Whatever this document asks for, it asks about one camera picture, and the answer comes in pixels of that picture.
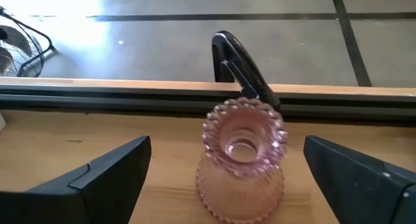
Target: electric fan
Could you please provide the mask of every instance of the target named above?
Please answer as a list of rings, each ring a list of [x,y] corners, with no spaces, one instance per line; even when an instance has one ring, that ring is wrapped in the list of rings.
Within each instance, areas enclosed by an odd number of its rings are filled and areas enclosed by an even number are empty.
[[[42,49],[37,38],[45,39],[46,49]],[[0,6],[0,76],[38,77],[44,55],[52,49],[48,36],[16,20]]]

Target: wooden surface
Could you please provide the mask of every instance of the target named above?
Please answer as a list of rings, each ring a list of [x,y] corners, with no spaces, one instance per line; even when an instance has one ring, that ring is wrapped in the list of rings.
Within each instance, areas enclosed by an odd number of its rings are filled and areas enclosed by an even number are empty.
[[[15,78],[0,77],[0,84],[15,85],[55,85],[76,87],[108,88],[151,88],[173,90],[225,90],[239,91],[237,83],[181,82],[181,81],[127,81],[99,79],[50,79],[50,78]],[[269,84],[274,92],[281,93],[328,93],[358,95],[398,95],[416,96],[416,88],[369,88],[354,86],[319,86],[294,84]]]
[[[131,223],[214,223],[194,189],[203,119],[1,111],[0,190],[24,191],[58,177],[129,140],[150,135],[148,177]],[[285,195],[269,223],[336,223],[303,156],[317,135],[416,171],[416,129],[287,123]]]

